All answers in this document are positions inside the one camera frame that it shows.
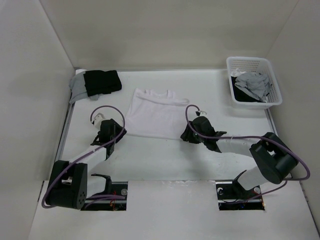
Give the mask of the white tank top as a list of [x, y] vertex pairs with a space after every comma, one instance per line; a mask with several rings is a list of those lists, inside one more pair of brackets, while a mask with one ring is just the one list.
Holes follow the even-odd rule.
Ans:
[[127, 134], [178, 140], [187, 125], [185, 110], [189, 103], [172, 90], [156, 93], [152, 89], [136, 88], [125, 115]]

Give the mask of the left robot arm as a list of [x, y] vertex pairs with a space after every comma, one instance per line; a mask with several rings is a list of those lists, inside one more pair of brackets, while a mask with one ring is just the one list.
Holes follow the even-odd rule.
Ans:
[[108, 160], [127, 130], [114, 119], [103, 120], [89, 148], [70, 160], [54, 163], [48, 188], [42, 199], [43, 208], [63, 207], [80, 210], [98, 200], [123, 200], [112, 193], [109, 175], [91, 173], [100, 163]]

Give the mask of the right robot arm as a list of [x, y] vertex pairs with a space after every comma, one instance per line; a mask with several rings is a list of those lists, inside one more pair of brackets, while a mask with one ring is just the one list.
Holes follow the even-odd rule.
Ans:
[[266, 139], [239, 138], [226, 131], [216, 131], [210, 121], [199, 116], [189, 121], [180, 136], [184, 142], [204, 144], [210, 151], [234, 153], [254, 159], [255, 167], [241, 172], [232, 181], [232, 192], [238, 198], [245, 197], [255, 187], [272, 183], [280, 184], [298, 165], [298, 161], [280, 148], [284, 143], [272, 132], [267, 132]]

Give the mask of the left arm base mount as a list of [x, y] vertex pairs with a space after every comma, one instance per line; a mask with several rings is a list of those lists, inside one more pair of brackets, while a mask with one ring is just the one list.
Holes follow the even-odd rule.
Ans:
[[81, 211], [126, 211], [128, 182], [112, 182], [108, 189], [87, 198]]

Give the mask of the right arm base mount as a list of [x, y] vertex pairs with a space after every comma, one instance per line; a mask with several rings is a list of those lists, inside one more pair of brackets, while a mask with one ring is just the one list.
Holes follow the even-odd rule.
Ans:
[[236, 180], [220, 180], [215, 182], [218, 209], [220, 211], [264, 211], [265, 205], [261, 187], [256, 185], [245, 190]]

